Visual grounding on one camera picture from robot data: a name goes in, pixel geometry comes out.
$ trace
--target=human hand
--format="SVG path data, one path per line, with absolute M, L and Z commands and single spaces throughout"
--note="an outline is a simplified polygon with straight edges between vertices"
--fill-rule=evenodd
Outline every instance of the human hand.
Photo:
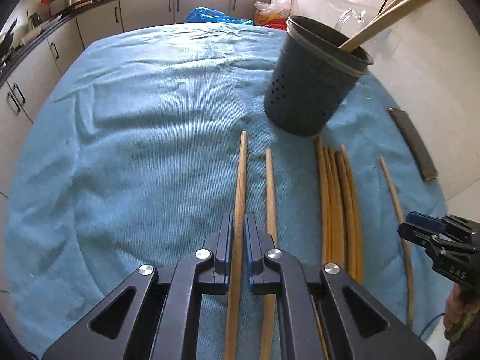
M 480 309 L 480 297 L 466 292 L 455 283 L 445 306 L 443 325 L 445 330 L 450 330 L 453 325 L 460 322 L 462 314 L 476 314 Z

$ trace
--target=wooden stick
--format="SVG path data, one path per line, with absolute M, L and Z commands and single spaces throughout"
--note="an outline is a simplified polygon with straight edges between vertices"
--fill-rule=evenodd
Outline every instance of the wooden stick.
M 355 234 L 355 218 L 353 214 L 352 194 L 350 192 L 349 177 L 342 153 L 335 153 L 338 173 L 340 175 L 340 186 L 342 187 L 343 207 L 345 210 L 346 225 L 346 269 L 352 278 L 357 279 L 357 250 Z
M 273 238 L 277 246 L 277 215 L 275 212 L 275 184 L 273 177 L 272 151 L 265 150 L 265 169 L 267 180 L 267 233 Z M 270 360 L 272 350 L 273 327 L 275 322 L 275 295 L 263 297 L 263 325 L 262 340 L 260 344 L 260 360 Z
M 352 165 L 347 153 L 345 145 L 340 146 L 342 151 L 343 161 L 345 162 L 346 175 L 349 178 L 350 193 L 352 196 L 353 219 L 355 221 L 355 257 L 357 273 L 355 280 L 361 283 L 363 280 L 363 247 L 362 247 L 362 220 L 360 218 L 360 206 L 357 196 L 357 189 L 355 187 L 355 180 L 353 178 Z
M 328 156 L 333 176 L 333 197 L 335 199 L 332 216 L 335 217 L 335 227 L 332 231 L 332 262 L 338 266 L 345 267 L 345 227 L 343 221 L 342 197 L 340 194 L 340 183 L 338 181 L 338 169 L 335 162 L 333 147 L 328 147 Z
M 237 190 L 235 195 L 235 223 L 233 228 L 232 267 L 226 309 L 225 360 L 235 360 L 240 306 L 240 281 L 243 257 L 243 217 L 245 216 L 245 193 L 247 181 L 247 132 L 242 131 L 240 157 L 238 159 Z
M 380 157 L 380 164 L 382 165 L 383 172 L 385 173 L 385 178 L 387 179 L 388 188 L 390 189 L 390 195 L 392 196 L 393 205 L 395 207 L 395 213 L 397 214 L 397 219 L 399 223 L 405 221 L 402 207 L 400 206 L 400 200 L 398 199 L 397 190 L 393 184 L 392 176 L 388 171 L 387 164 L 383 157 Z M 407 288 L 407 312 L 406 312 L 406 325 L 411 329 L 413 326 L 413 319 L 415 317 L 415 292 L 413 286 L 413 267 L 412 267 L 412 257 L 410 252 L 410 245 L 402 239 L 402 249 L 403 256 L 405 261 L 405 271 L 406 271 L 406 288 Z
M 328 194 L 328 178 L 323 153 L 322 140 L 317 138 L 317 157 L 318 157 L 318 174 L 320 179 L 320 201 L 322 204 L 322 265 L 331 261 L 330 250 L 332 248 L 331 221 L 330 221 L 330 197 Z
M 332 255 L 332 250 L 333 250 L 333 233 L 335 232 L 335 229 L 337 228 L 337 217 L 335 217 L 334 212 L 335 212 L 335 202 L 337 201 L 335 199 L 335 192 L 334 192 L 334 187 L 333 187 L 333 173 L 332 173 L 332 166 L 330 164 L 330 156 L 328 154 L 328 148 L 323 147 L 323 157 L 325 158 L 325 167 L 327 170 L 327 182 L 328 182 L 328 202 L 329 202 L 329 207 L 330 207 L 330 227 L 328 228 L 328 235 L 327 237 L 330 239 L 329 243 L 329 250 L 327 253 L 327 256 L 329 257 L 328 263 L 332 263 L 333 260 L 333 255 Z
M 340 49 L 351 53 L 357 47 L 365 43 L 367 40 L 373 38 L 378 33 L 395 24 L 400 19 L 409 15 L 426 3 L 432 0 L 404 0 L 397 6 L 381 14 L 376 20 L 370 22 L 361 31 L 357 32 L 353 37 L 348 39 L 340 46 Z

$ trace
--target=black gripper frame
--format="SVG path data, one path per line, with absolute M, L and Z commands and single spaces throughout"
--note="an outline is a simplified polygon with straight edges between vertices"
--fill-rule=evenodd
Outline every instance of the black gripper frame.
M 425 248 L 435 272 L 480 294 L 479 223 L 454 215 L 432 218 L 412 211 L 398 233 Z
M 250 291 L 276 294 L 282 360 L 435 360 L 430 348 L 335 264 L 300 263 L 245 215 Z
M 203 294 L 229 288 L 233 217 L 177 264 L 142 266 L 54 342 L 43 360 L 194 360 Z

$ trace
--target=bundle of wooden sticks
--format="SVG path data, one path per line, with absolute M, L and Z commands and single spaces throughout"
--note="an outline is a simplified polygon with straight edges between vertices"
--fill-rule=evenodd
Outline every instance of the bundle of wooden sticks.
M 322 205 L 322 264 L 335 263 L 362 282 L 363 254 L 359 203 L 344 145 L 334 153 L 317 138 Z

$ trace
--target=metal screw cap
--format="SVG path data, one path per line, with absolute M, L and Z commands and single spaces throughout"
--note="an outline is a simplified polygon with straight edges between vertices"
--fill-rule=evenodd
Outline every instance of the metal screw cap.
M 155 268 L 153 268 L 153 266 L 151 266 L 150 264 L 145 264 L 140 268 L 138 268 L 138 273 L 143 276 L 148 276 L 148 275 L 151 275 L 154 270 Z
M 199 249 L 195 252 L 195 257 L 201 260 L 206 260 L 210 257 L 210 251 L 208 249 Z
M 282 251 L 280 249 L 270 249 L 267 252 L 267 256 L 271 259 L 279 259 L 280 257 L 282 257 Z
M 325 272 L 331 275 L 336 275 L 338 272 L 340 272 L 340 267 L 333 262 L 329 262 L 328 264 L 326 264 L 324 269 Z

